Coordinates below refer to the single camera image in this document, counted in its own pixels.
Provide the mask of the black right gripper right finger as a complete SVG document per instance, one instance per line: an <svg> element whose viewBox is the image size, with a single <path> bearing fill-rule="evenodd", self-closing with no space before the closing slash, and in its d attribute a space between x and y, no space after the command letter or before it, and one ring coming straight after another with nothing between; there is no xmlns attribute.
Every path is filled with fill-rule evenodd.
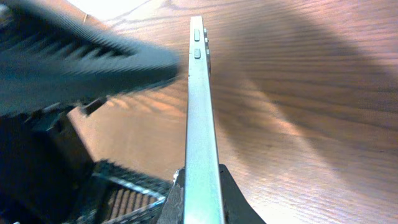
<svg viewBox="0 0 398 224"><path fill-rule="evenodd" d="M219 169L226 223L266 224L245 199L228 168L220 164Z"/></svg>

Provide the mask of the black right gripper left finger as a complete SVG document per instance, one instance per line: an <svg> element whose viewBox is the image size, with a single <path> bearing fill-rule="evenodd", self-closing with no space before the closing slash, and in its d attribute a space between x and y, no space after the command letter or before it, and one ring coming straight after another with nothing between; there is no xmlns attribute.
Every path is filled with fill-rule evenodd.
<svg viewBox="0 0 398 224"><path fill-rule="evenodd" d="M183 224L185 168L174 174L174 183L157 217L156 224Z"/></svg>

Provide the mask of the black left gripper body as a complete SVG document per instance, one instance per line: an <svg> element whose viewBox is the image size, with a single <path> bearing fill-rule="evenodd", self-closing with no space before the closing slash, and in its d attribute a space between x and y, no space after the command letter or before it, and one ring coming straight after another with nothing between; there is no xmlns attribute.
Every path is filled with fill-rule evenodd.
<svg viewBox="0 0 398 224"><path fill-rule="evenodd" d="M170 188L93 160L68 109L1 117L2 223L152 223Z"/></svg>

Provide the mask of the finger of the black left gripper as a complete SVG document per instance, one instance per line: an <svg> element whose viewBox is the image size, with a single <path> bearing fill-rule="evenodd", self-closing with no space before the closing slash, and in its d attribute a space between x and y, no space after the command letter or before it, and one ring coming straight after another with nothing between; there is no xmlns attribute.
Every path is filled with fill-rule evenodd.
<svg viewBox="0 0 398 224"><path fill-rule="evenodd" d="M157 85L178 55L108 31L66 1L1 2L1 115Z"/></svg>

